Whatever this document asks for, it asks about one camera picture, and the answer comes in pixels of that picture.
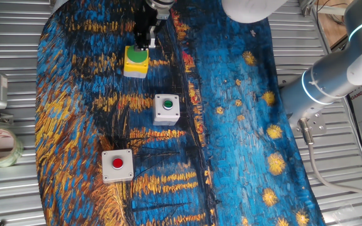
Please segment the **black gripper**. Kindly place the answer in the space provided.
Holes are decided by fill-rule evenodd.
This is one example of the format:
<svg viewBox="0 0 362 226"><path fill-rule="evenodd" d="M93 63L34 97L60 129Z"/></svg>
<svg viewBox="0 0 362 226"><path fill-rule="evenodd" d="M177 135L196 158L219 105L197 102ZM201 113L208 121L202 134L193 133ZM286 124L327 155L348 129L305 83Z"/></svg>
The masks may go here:
<svg viewBox="0 0 362 226"><path fill-rule="evenodd" d="M134 14L135 50L149 49L150 39L147 36L150 27L156 24L157 9L150 0L143 0Z"/></svg>

